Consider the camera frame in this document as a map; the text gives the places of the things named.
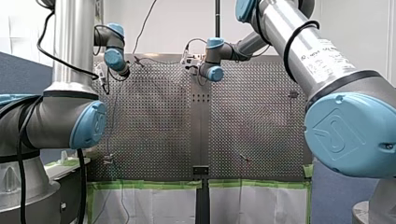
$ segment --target wire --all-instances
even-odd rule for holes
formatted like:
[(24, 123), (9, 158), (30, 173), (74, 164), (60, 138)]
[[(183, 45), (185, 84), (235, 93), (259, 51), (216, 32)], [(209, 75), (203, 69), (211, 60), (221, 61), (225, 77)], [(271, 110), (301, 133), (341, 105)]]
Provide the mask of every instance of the wire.
[(20, 174), (21, 174), (21, 224), (26, 224), (26, 173), (24, 171), (23, 158), (22, 158), (22, 138), (26, 135), (27, 124), (32, 117), (35, 107), (42, 101), (43, 97), (39, 96), (36, 98), (35, 102), (32, 104), (32, 107), (29, 109), (29, 112), (26, 115), (26, 118), (23, 121), (23, 124), (20, 129), (18, 144), (17, 144), (17, 157), (18, 157), (18, 165), (20, 166)]
[(49, 7), (49, 6), (45, 5), (45, 4), (43, 4), (42, 2), (40, 2), (39, 0), (35, 0), (35, 1), (38, 3), (39, 6), (41, 6), (43, 8), (46, 8), (46, 9), (49, 9), (49, 10), (53, 10), (54, 9), (54, 7)]
[(84, 216), (85, 216), (85, 206), (87, 203), (87, 177), (85, 175), (85, 161), (84, 161), (84, 154), (82, 153), (82, 149), (77, 149), (78, 154), (78, 161), (79, 161), (79, 172), (81, 178), (81, 197), (79, 200), (79, 210), (78, 210), (78, 218), (77, 224), (84, 223)]
[(107, 68), (107, 84), (103, 84), (102, 85), (102, 89), (105, 92), (106, 95), (110, 94), (110, 76), (108, 75), (109, 69)]
[(155, 6), (155, 4), (157, 3), (157, 1), (158, 1), (158, 0), (154, 0), (154, 1), (152, 2), (152, 4), (151, 4), (151, 7), (150, 7), (150, 9), (149, 9), (149, 11), (148, 11), (148, 15), (146, 16), (145, 21), (143, 22), (142, 29), (140, 30), (140, 34), (137, 36), (136, 43), (134, 44), (134, 51), (133, 51), (132, 54), (135, 54), (135, 53), (136, 53), (137, 46), (138, 46), (138, 44), (139, 44), (140, 36), (142, 36), (143, 31), (145, 30), (146, 22), (148, 21), (149, 15), (151, 14), (151, 11), (152, 11), (152, 9), (154, 8), (154, 6)]
[(205, 79), (204, 84), (201, 82), (201, 76), (200, 76), (200, 75), (197, 75), (197, 80), (198, 80), (198, 84), (199, 84), (200, 86), (204, 86), (204, 85), (206, 85), (206, 83), (207, 83), (207, 78)]
[(256, 55), (252, 55), (252, 56), (247, 56), (246, 54), (241, 53), (237, 48), (234, 48), (234, 50), (235, 50), (235, 52), (236, 52), (237, 54), (240, 54), (240, 55), (242, 55), (242, 56), (244, 56), (244, 57), (247, 57), (247, 58), (257, 58), (257, 57), (262, 56), (270, 47), (271, 47), (270, 45), (267, 45), (267, 48), (265, 48), (261, 53), (256, 54)]
[(114, 30), (113, 28), (106, 26), (106, 25), (102, 25), (102, 24), (98, 24), (95, 25), (94, 28), (97, 30), (98, 27), (102, 27), (105, 28), (109, 31), (111, 31), (113, 34), (117, 35), (120, 38), (120, 41), (122, 41), (122, 43), (125, 45), (125, 40), (124, 40), (124, 36), (122, 34), (120, 34), (118, 31)]
[(123, 202), (123, 192), (124, 192), (123, 180), (121, 180), (121, 187), (122, 187), (122, 189), (121, 189), (121, 204), (122, 204), (122, 207), (128, 217), (127, 220), (125, 221), (125, 224), (128, 224), (131, 216), (129, 215), (128, 209), (126, 209), (125, 203)]
[(54, 12), (54, 11), (51, 11), (51, 13), (47, 16), (47, 18), (46, 18), (46, 20), (45, 20), (45, 22), (44, 22), (43, 33), (41, 34), (41, 36), (38, 38), (38, 41), (37, 41), (37, 48), (38, 48), (38, 50), (40, 50), (43, 54), (45, 54), (46, 56), (48, 56), (49, 58), (51, 58), (52, 60), (54, 60), (54, 61), (56, 61), (56, 62), (58, 62), (58, 63), (62, 63), (62, 64), (64, 64), (65, 66), (67, 66), (67, 67), (69, 67), (69, 68), (71, 68), (71, 69), (73, 69), (73, 70), (76, 70), (76, 71), (78, 71), (78, 72), (80, 72), (80, 73), (85, 73), (85, 74), (88, 74), (88, 75), (92, 76), (92, 79), (93, 79), (93, 80), (98, 79), (99, 76), (96, 75), (95, 73), (90, 72), (90, 71), (83, 70), (83, 69), (81, 69), (81, 68), (77, 68), (77, 67), (75, 67), (74, 65), (72, 65), (72, 64), (70, 64), (70, 63), (67, 63), (67, 62), (65, 62), (65, 61), (62, 61), (62, 60), (59, 59), (59, 58), (56, 58), (55, 56), (51, 55), (50, 53), (46, 52), (44, 49), (41, 48), (41, 42), (43, 41), (44, 36), (45, 36), (45, 34), (46, 34), (46, 32), (47, 32), (47, 26), (48, 26), (49, 20), (50, 20), (50, 18), (51, 18), (54, 14), (55, 14), (55, 12)]
[(186, 49), (189, 49), (190, 43), (192, 43), (192, 42), (194, 42), (194, 41), (201, 41), (201, 42), (203, 42), (203, 43), (207, 43), (206, 41), (204, 41), (204, 40), (201, 39), (201, 38), (194, 38), (194, 39), (191, 39), (191, 40), (187, 43)]
[(161, 63), (161, 64), (179, 64), (179, 63), (166, 63), (166, 62), (161, 62), (161, 61), (157, 61), (157, 60), (151, 59), (151, 58), (140, 58), (139, 61), (141, 61), (141, 60), (149, 60), (149, 61), (152, 61), (152, 62), (155, 62), (155, 63)]
[(94, 31), (95, 32), (97, 32), (97, 34), (98, 34), (98, 37), (99, 37), (99, 48), (98, 48), (98, 50), (96, 51), (96, 53), (94, 52), (93, 53), (93, 56), (98, 56), (99, 55), (99, 53), (100, 53), (100, 50), (102, 49), (102, 35), (100, 34), (100, 32), (99, 32), (99, 30), (98, 30), (98, 28), (96, 27), (96, 26), (94, 26), (93, 27), (93, 29), (94, 29)]
[(256, 23), (257, 23), (257, 29), (259, 30), (259, 35), (262, 37), (262, 41), (264, 41), (267, 45), (272, 45), (267, 38), (265, 38), (265, 35), (262, 33), (262, 25), (260, 24), (260, 1), (261, 0), (256, 0)]
[(294, 75), (291, 72), (291, 69), (289, 67), (289, 54), (290, 54), (291, 44), (294, 42), (294, 39), (306, 28), (320, 29), (320, 24), (318, 21), (307, 21), (306, 23), (304, 23), (303, 25), (301, 25), (300, 27), (295, 29), (293, 34), (289, 38), (288, 42), (286, 43), (285, 51), (283, 53), (283, 63), (285, 64), (286, 73), (291, 78), (291, 80), (293, 80), (294, 82), (297, 82), (297, 81), (294, 78)]
[(100, 216), (103, 214), (103, 212), (105, 211), (106, 204), (107, 204), (108, 198), (109, 198), (109, 196), (110, 196), (110, 193), (111, 193), (111, 189), (108, 191), (108, 194), (107, 194), (107, 196), (106, 196), (106, 198), (105, 198), (105, 201), (104, 201), (104, 203), (103, 203), (102, 209), (100, 210), (98, 216), (95, 218), (95, 220), (93, 221), (92, 224), (95, 224), (95, 223), (98, 221), (99, 217), (100, 217)]
[(123, 82), (123, 81), (125, 81), (126, 79), (128, 79), (128, 77), (125, 77), (124, 79), (118, 79), (118, 78), (116, 78), (116, 77), (114, 77), (114, 75), (113, 75), (113, 73), (111, 72), (111, 70), (110, 70), (110, 68), (108, 67), (107, 68), (107, 77), (108, 77), (108, 75), (111, 75), (111, 77), (114, 79), (114, 80), (116, 80), (116, 81), (118, 81), (118, 82)]

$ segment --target black cable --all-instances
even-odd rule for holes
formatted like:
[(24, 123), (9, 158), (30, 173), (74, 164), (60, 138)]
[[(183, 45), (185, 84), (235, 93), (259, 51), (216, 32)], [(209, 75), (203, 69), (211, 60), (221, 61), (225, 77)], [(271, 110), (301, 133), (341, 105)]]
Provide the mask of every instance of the black cable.
[(26, 224), (26, 173), (24, 171), (22, 158), (22, 138), (24, 135), (26, 135), (27, 124), (29, 123), (30, 118), (35, 111), (35, 107), (42, 101), (42, 99), (42, 96), (38, 96), (35, 102), (32, 104), (32, 107), (29, 109), (29, 112), (27, 113), (26, 118), (23, 121), (18, 137), (17, 157), (21, 174), (21, 224)]
[(4, 106), (0, 109), (0, 119), (2, 119), (9, 111), (15, 109), (17, 106), (33, 103), (37, 97), (38, 95), (27, 96)]
[(82, 153), (82, 149), (77, 149), (78, 154), (78, 161), (79, 161), (79, 172), (81, 178), (81, 197), (79, 200), (79, 210), (78, 210), (78, 218), (77, 224), (84, 223), (84, 216), (85, 216), (85, 206), (87, 203), (87, 177), (85, 175), (85, 161), (84, 161), (84, 154)]
[(262, 25), (260, 24), (260, 1), (261, 0), (256, 0), (256, 23), (257, 23), (257, 29), (259, 30), (259, 35), (262, 37), (262, 40), (267, 44), (272, 46), (271, 42), (265, 38), (265, 35), (262, 33)]
[(160, 63), (160, 64), (179, 64), (179, 63), (166, 63), (166, 62), (161, 62), (161, 61), (157, 61), (157, 60), (151, 59), (151, 58), (140, 58), (139, 61), (141, 61), (141, 60), (149, 60), (149, 61), (152, 61), (152, 62), (155, 62), (155, 63)]
[(125, 78), (123, 78), (123, 79), (119, 79), (119, 78), (116, 78), (116, 77), (114, 77), (114, 75), (113, 75), (113, 73), (111, 72), (111, 70), (110, 70), (110, 68), (108, 67), (107, 68), (107, 76), (108, 75), (111, 75), (111, 77), (114, 79), (114, 80), (116, 80), (116, 81), (118, 81), (118, 82), (123, 82), (123, 81), (125, 81), (126, 79), (128, 79), (128, 77), (125, 77)]
[(201, 42), (203, 42), (203, 43), (207, 43), (206, 41), (204, 41), (204, 40), (201, 39), (201, 38), (194, 38), (194, 39), (191, 39), (191, 40), (187, 43), (185, 49), (189, 49), (189, 48), (190, 48), (190, 43), (192, 43), (192, 42), (194, 42), (194, 41), (201, 41)]
[(126, 213), (126, 215), (127, 215), (127, 219), (126, 219), (126, 221), (125, 221), (125, 224), (128, 224), (128, 222), (129, 222), (129, 220), (131, 219), (131, 215), (129, 214), (129, 212), (128, 212), (128, 209), (126, 209), (126, 206), (125, 206), (125, 203), (123, 202), (123, 192), (124, 192), (124, 186), (123, 186), (123, 180), (121, 180), (121, 187), (122, 187), (122, 189), (121, 189), (121, 204), (122, 204), (122, 207), (123, 207), (123, 209), (124, 209), (124, 211), (125, 211), (125, 213)]
[(54, 60), (54, 61), (56, 61), (56, 62), (58, 62), (58, 63), (62, 63), (62, 64), (64, 64), (65, 66), (67, 66), (67, 67), (69, 67), (69, 68), (71, 68), (71, 69), (74, 69), (74, 70), (76, 70), (76, 71), (78, 71), (78, 72), (80, 72), (80, 73), (85, 73), (85, 74), (88, 74), (88, 75), (92, 76), (92, 79), (93, 79), (93, 80), (98, 79), (99, 76), (96, 75), (95, 73), (92, 73), (92, 72), (90, 72), (90, 71), (83, 70), (83, 69), (81, 69), (81, 68), (77, 68), (77, 67), (75, 67), (74, 65), (72, 65), (72, 64), (70, 64), (70, 63), (67, 63), (67, 62), (65, 62), (65, 61), (62, 61), (62, 60), (59, 59), (59, 58), (56, 58), (55, 56), (51, 55), (50, 53), (46, 52), (44, 49), (41, 48), (41, 42), (43, 41), (44, 36), (45, 36), (45, 34), (46, 34), (46, 32), (47, 32), (47, 26), (48, 26), (49, 20), (50, 20), (50, 18), (51, 18), (54, 14), (55, 14), (55, 12), (54, 12), (54, 11), (51, 11), (51, 13), (48, 15), (48, 17), (46, 18), (46, 20), (45, 20), (45, 22), (44, 22), (44, 30), (43, 30), (43, 33), (41, 34), (41, 36), (38, 38), (38, 41), (37, 41), (37, 48), (38, 48), (38, 50), (40, 50), (43, 54), (45, 54), (46, 56), (48, 56), (49, 58), (51, 58), (52, 60)]
[(99, 53), (100, 53), (100, 50), (101, 50), (101, 48), (102, 48), (102, 35), (100, 34), (100, 32), (99, 32), (99, 30), (98, 30), (98, 28), (95, 26), (95, 27), (93, 27), (93, 30), (98, 34), (98, 37), (99, 37), (99, 47), (98, 47), (98, 50), (96, 51), (96, 53), (94, 52), (93, 53), (93, 56), (98, 56), (99, 55)]
[(106, 77), (107, 83), (106, 84), (104, 83), (102, 85), (102, 89), (103, 89), (103, 91), (105, 92), (106, 95), (110, 94), (110, 76), (108, 74), (109, 74), (109, 69), (107, 68), (107, 77)]
[(122, 41), (122, 43), (125, 45), (124, 36), (123, 36), (122, 34), (120, 34), (120, 33), (117, 32), (116, 30), (114, 30), (113, 28), (111, 28), (111, 27), (109, 27), (109, 26), (106, 26), (106, 25), (99, 24), (99, 25), (95, 25), (95, 26), (94, 26), (95, 29), (98, 29), (98, 27), (102, 27), (102, 28), (105, 28), (105, 29), (111, 31), (113, 34), (117, 35), (117, 36), (120, 38), (120, 40)]
[(310, 27), (316, 27), (317, 29), (320, 29), (320, 24), (317, 21), (307, 21), (293, 32), (285, 47), (285, 51), (283, 54), (283, 63), (285, 64), (286, 72), (294, 82), (296, 82), (296, 79), (294, 78), (293, 73), (291, 72), (289, 67), (289, 54), (290, 54), (291, 44), (293, 43), (294, 39), (300, 34), (301, 31), (303, 31), (305, 28), (310, 28)]
[(155, 6), (155, 4), (157, 3), (157, 1), (158, 1), (158, 0), (154, 0), (154, 1), (152, 2), (152, 4), (151, 4), (151, 7), (150, 7), (150, 9), (149, 9), (149, 11), (148, 11), (148, 15), (146, 16), (145, 21), (143, 22), (142, 29), (140, 30), (140, 34), (137, 36), (136, 43), (134, 44), (134, 51), (132, 52), (132, 54), (134, 54), (134, 53), (136, 52), (136, 50), (137, 50), (137, 45), (139, 44), (140, 36), (142, 36), (143, 31), (145, 30), (146, 22), (148, 21), (149, 15), (151, 14), (151, 11), (152, 11), (152, 9), (154, 8), (154, 6)]
[(38, 3), (39, 6), (41, 6), (41, 7), (43, 7), (43, 8), (46, 8), (46, 9), (49, 9), (49, 10), (53, 10), (53, 9), (54, 9), (54, 7), (49, 7), (49, 6), (47, 6), (47, 5), (44, 5), (44, 4), (41, 3), (39, 0), (35, 0), (35, 1)]

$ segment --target black bracket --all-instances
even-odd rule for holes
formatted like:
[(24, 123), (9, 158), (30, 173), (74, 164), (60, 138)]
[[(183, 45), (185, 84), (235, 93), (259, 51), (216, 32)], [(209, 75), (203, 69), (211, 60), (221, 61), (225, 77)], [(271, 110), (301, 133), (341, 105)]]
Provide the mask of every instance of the black bracket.
[(209, 175), (209, 166), (192, 166), (192, 173), (194, 175)]

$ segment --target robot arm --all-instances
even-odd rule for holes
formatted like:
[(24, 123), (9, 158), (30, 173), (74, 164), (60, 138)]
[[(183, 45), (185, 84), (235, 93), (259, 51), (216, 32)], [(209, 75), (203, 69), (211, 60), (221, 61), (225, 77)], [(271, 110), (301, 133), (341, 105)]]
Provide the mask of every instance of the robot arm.
[[(238, 2), (236, 6), (237, 11), (241, 10), (238, 9), (240, 7), (253, 7), (254, 4), (255, 1)], [(314, 5), (314, 0), (300, 1), (299, 9), (306, 17), (309, 18), (313, 13)], [(238, 20), (246, 21), (249, 17), (249, 12), (245, 12), (245, 14), (242, 15), (237, 15), (237, 17)], [(206, 77), (210, 81), (221, 81), (224, 76), (224, 72), (220, 67), (222, 60), (238, 62), (248, 61), (252, 58), (256, 51), (266, 47), (268, 44), (269, 43), (263, 41), (261, 35), (256, 32), (252, 32), (244, 39), (238, 41), (236, 44), (226, 43), (222, 38), (218, 37), (209, 38), (206, 44), (205, 61), (200, 64), (197, 73), (202, 77)]]
[[(290, 0), (238, 0), (236, 17), (249, 22), (262, 42), (257, 36), (246, 41), (256, 44), (239, 47), (242, 56), (270, 43), (303, 89), (308, 100), (305, 139), (320, 161), (343, 175), (396, 176), (396, 90), (383, 77), (359, 70)], [(198, 71), (219, 81), (211, 76), (222, 73), (220, 60), (235, 60), (238, 51), (229, 53), (231, 45), (221, 39), (209, 39), (207, 45)]]

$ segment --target robot end effector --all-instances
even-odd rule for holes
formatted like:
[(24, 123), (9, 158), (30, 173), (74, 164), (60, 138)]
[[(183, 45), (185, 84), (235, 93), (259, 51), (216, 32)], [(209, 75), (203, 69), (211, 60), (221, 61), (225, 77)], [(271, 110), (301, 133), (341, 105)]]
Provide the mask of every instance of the robot end effector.
[(96, 25), (94, 45), (106, 46), (105, 62), (109, 68), (122, 77), (130, 75), (129, 62), (125, 62), (124, 59), (124, 31), (120, 25), (116, 23), (107, 26)]

